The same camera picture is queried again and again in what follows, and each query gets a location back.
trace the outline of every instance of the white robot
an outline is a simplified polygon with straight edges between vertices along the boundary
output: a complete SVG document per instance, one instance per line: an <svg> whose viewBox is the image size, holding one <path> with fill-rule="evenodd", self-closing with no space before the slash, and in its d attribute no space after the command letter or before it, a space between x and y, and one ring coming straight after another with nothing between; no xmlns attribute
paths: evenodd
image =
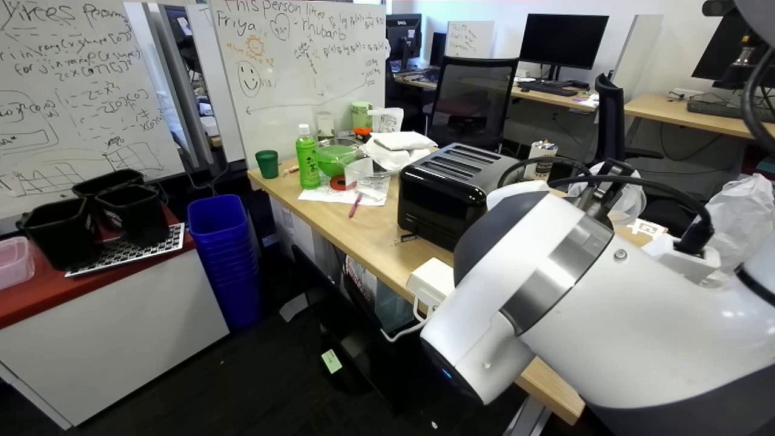
<svg viewBox="0 0 775 436"><path fill-rule="evenodd" d="M735 8L775 45L775 2ZM728 280L704 286L561 199L508 197L457 241L456 292L422 342L485 405L539 355L615 433L755 433L775 419L775 235L763 237Z"/></svg>

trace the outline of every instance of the toaster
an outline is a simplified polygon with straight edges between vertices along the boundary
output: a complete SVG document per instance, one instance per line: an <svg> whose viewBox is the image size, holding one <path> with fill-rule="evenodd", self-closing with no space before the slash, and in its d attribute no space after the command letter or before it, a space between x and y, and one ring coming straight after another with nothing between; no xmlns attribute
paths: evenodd
<svg viewBox="0 0 775 436"><path fill-rule="evenodd" d="M487 211L487 194L516 161L508 154L449 142L407 165L400 172L400 228L456 249L460 235Z"/></svg>

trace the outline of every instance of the computer monitor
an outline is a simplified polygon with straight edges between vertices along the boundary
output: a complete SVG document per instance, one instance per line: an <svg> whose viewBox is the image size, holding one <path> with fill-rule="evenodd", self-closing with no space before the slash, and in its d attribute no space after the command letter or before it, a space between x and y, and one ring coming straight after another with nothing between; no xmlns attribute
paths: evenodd
<svg viewBox="0 0 775 436"><path fill-rule="evenodd" d="M767 44L750 31L745 20L739 11L728 11L707 40L692 77L711 80L713 88L740 89L764 49ZM775 88L772 67L759 85Z"/></svg>
<svg viewBox="0 0 775 436"><path fill-rule="evenodd" d="M388 15L385 39L389 44L389 61L401 61L401 71L407 71L407 61L418 59L422 15Z"/></svg>
<svg viewBox="0 0 775 436"><path fill-rule="evenodd" d="M442 54L446 54L446 33L442 31L433 31L428 65L440 67Z"/></svg>
<svg viewBox="0 0 775 436"><path fill-rule="evenodd" d="M603 15L528 15L517 61L551 65L550 80L560 67L583 67L596 63L608 16Z"/></svg>

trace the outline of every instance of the black container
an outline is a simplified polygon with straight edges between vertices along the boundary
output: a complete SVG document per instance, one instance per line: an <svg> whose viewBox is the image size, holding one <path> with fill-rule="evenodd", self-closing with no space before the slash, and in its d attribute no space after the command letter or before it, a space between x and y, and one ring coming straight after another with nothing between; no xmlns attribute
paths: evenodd
<svg viewBox="0 0 775 436"><path fill-rule="evenodd" d="M135 169L116 169L116 172L72 183L72 194L91 201L93 197L125 183L142 183L142 174ZM104 230L121 233L121 226L112 220L93 201L89 205L91 205L91 214L96 215L96 222Z"/></svg>
<svg viewBox="0 0 775 436"><path fill-rule="evenodd" d="M67 270L98 256L98 233L86 199L44 203L18 220L18 230L52 269Z"/></svg>
<svg viewBox="0 0 775 436"><path fill-rule="evenodd" d="M93 197L96 207L118 228L121 239L156 245L169 237L160 191L148 183L124 183Z"/></svg>

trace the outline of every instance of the blue trash bin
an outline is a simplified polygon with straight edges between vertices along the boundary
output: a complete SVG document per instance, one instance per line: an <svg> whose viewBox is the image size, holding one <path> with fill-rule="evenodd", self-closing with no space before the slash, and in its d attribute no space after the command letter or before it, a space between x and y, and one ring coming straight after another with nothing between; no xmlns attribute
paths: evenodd
<svg viewBox="0 0 775 436"><path fill-rule="evenodd" d="M259 323L259 264L251 222L240 197L188 203L188 230L229 332Z"/></svg>

